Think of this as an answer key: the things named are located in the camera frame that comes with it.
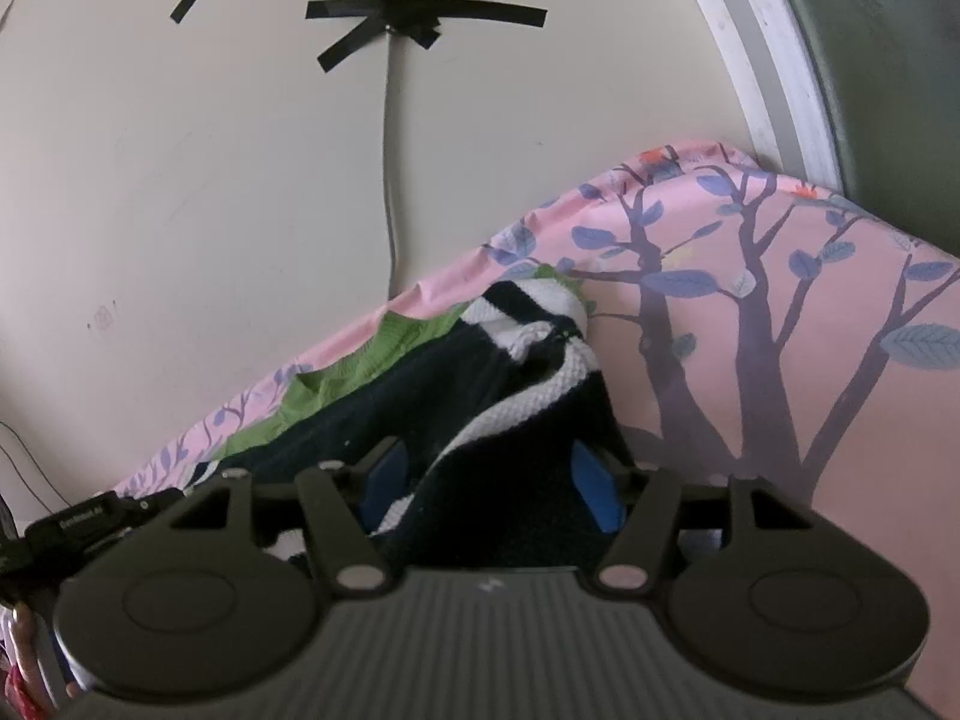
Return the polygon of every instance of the black wire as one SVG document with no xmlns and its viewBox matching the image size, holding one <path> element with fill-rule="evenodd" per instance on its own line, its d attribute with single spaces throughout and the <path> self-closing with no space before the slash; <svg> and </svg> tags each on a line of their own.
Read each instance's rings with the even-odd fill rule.
<svg viewBox="0 0 960 720">
<path fill-rule="evenodd" d="M 64 495 L 62 495 L 61 492 L 56 489 L 56 487 L 54 487 L 53 482 L 51 482 L 50 479 L 47 477 L 47 475 L 43 472 L 43 469 L 40 467 L 40 464 L 37 462 L 37 458 L 34 457 L 34 453 L 32 453 L 29 447 L 27 447 L 27 445 L 23 442 L 23 439 L 21 439 L 20 434 L 16 432 L 16 430 L 11 428 L 11 426 L 8 425 L 6 422 L 3 422 L 3 420 L 1 419 L 0 419 L 0 427 L 5 427 L 7 428 L 7 430 L 13 433 L 13 437 L 15 437 L 16 440 L 18 440 L 18 442 L 20 442 L 20 446 L 23 447 L 23 451 L 27 453 L 27 457 L 29 457 L 31 462 L 34 464 L 34 467 L 37 469 L 37 473 L 39 473 L 40 476 L 43 477 L 43 480 L 47 483 L 47 485 L 49 485 L 51 490 L 53 490 L 54 493 L 56 493 L 56 497 L 61 499 L 61 501 L 64 501 L 64 506 L 70 506 L 70 502 L 66 498 L 64 498 Z M 23 481 L 23 484 L 27 485 L 27 480 L 23 478 L 23 474 L 20 473 L 20 469 L 16 467 L 16 463 L 13 462 L 13 458 L 10 456 L 10 453 L 8 453 L 6 449 L 3 449 L 2 445 L 0 445 L 0 450 L 3 450 L 3 453 L 7 455 L 7 459 L 11 462 L 13 469 L 16 471 L 16 475 L 21 478 L 21 480 Z M 34 498 L 37 498 L 37 500 L 40 501 L 40 497 L 36 493 L 34 493 L 34 489 L 30 487 L 30 485 L 27 485 L 27 490 L 30 490 L 32 495 L 34 495 Z M 47 509 L 47 511 L 50 512 L 50 514 L 53 513 L 51 512 L 50 507 L 48 507 L 45 503 L 43 503 L 43 501 L 40 501 L 40 504 L 45 509 Z"/>
</svg>

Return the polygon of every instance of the finger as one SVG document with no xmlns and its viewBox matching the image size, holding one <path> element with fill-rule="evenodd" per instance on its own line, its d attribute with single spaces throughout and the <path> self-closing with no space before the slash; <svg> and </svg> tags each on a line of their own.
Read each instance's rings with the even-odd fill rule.
<svg viewBox="0 0 960 720">
<path fill-rule="evenodd" d="M 37 663 L 37 655 L 34 652 L 34 633 L 36 631 L 37 625 L 30 608 L 23 603 L 17 604 L 13 609 L 13 623 L 10 626 L 10 634 L 13 639 L 13 656 L 16 658 L 16 664 L 23 675 L 27 693 L 45 712 L 53 712 L 54 703 L 47 694 L 46 685 L 43 683 L 43 675 L 40 673 L 40 664 Z"/>
</svg>

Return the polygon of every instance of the white cable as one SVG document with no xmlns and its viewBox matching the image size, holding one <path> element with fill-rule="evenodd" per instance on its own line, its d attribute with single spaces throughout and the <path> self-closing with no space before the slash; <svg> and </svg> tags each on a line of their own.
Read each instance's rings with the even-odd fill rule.
<svg viewBox="0 0 960 720">
<path fill-rule="evenodd" d="M 392 159 L 389 148 L 390 140 L 390 79 L 394 71 L 394 36 L 387 30 L 387 80 L 383 90 L 383 130 L 380 141 L 380 169 L 383 177 L 383 212 L 387 223 L 387 245 L 390 247 L 390 275 L 387 280 L 387 300 L 393 300 L 400 294 L 400 285 L 397 284 L 397 233 L 394 228 L 394 204 L 390 188 L 390 173 Z"/>
</svg>

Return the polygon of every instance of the black device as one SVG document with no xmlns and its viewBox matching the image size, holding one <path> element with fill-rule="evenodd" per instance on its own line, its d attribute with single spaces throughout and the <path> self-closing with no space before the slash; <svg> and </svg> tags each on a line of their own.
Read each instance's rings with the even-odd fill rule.
<svg viewBox="0 0 960 720">
<path fill-rule="evenodd" d="M 23 548 L 49 562 L 59 543 L 74 568 L 76 545 L 99 552 L 59 586 L 56 636 L 90 690 L 58 717 L 934 718 L 904 688 L 923 595 L 765 481 L 683 485 L 591 448 L 629 511 L 594 570 L 392 575 L 360 524 L 392 447 L 288 485 L 101 497 L 5 544 L 5 602 L 62 574 Z M 136 531 L 107 547 L 104 517 Z M 306 573 L 264 552 L 296 529 Z M 685 560 L 680 533 L 710 529 L 722 547 Z"/>
</svg>

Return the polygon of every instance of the printed tree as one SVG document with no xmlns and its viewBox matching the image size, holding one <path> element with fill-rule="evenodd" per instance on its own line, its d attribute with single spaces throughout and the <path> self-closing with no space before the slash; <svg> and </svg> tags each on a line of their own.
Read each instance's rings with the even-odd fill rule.
<svg viewBox="0 0 960 720">
<path fill-rule="evenodd" d="M 830 201 L 812 199 L 813 192 L 810 191 L 808 199 L 798 197 L 769 229 L 760 231 L 757 229 L 757 212 L 776 191 L 776 175 L 747 169 L 736 183 L 731 172 L 723 167 L 699 167 L 697 182 L 700 187 L 725 201 L 718 206 L 717 214 L 737 218 L 739 223 L 737 237 L 745 268 L 729 289 L 723 289 L 707 271 L 664 269 L 664 258 L 681 245 L 712 235 L 724 220 L 694 230 L 688 240 L 666 250 L 654 244 L 648 236 L 648 230 L 664 214 L 664 206 L 661 201 L 648 204 L 645 194 L 659 180 L 683 173 L 675 149 L 668 146 L 664 152 L 656 152 L 654 161 L 646 162 L 641 172 L 627 165 L 616 170 L 629 175 L 637 186 L 635 191 L 631 188 L 632 201 L 626 196 L 626 182 L 620 191 L 613 190 L 630 223 L 630 240 L 618 241 L 610 230 L 587 227 L 573 228 L 571 236 L 579 248 L 603 250 L 598 255 L 601 259 L 626 251 L 634 252 L 637 268 L 594 272 L 565 268 L 565 263 L 559 265 L 575 278 L 630 284 L 640 291 L 640 307 L 636 314 L 594 316 L 613 317 L 640 327 L 640 355 L 646 362 L 647 375 L 661 414 L 661 435 L 630 430 L 635 451 L 643 459 L 673 467 L 691 478 L 703 479 L 714 473 L 762 475 L 795 497 L 808 501 L 827 462 L 889 362 L 924 370 L 960 368 L 960 331 L 941 324 L 914 323 L 923 309 L 960 281 L 960 269 L 949 262 L 914 263 L 920 242 L 903 235 L 892 235 L 904 252 L 904 262 L 899 279 L 891 285 L 886 320 L 867 343 L 856 371 L 837 396 L 808 451 L 800 454 L 781 371 L 781 355 L 817 282 L 826 277 L 831 265 L 856 255 L 856 245 L 845 240 L 845 236 L 853 225 L 869 215 L 841 197 Z M 581 193 L 588 199 L 598 199 L 602 194 L 592 185 L 582 186 Z M 827 226 L 832 233 L 824 238 L 818 252 L 796 250 L 789 255 L 787 264 L 796 276 L 797 285 L 778 329 L 771 316 L 770 281 L 764 255 L 784 229 L 790 215 L 803 205 L 826 210 Z M 905 298 L 907 284 L 911 281 L 936 282 L 937 286 L 908 306 Z M 693 299 L 717 293 L 733 301 L 738 314 L 736 377 L 743 433 L 738 458 L 733 456 L 690 391 L 683 359 L 696 347 L 696 338 L 690 334 L 674 336 L 667 306 L 667 298 Z"/>
</svg>

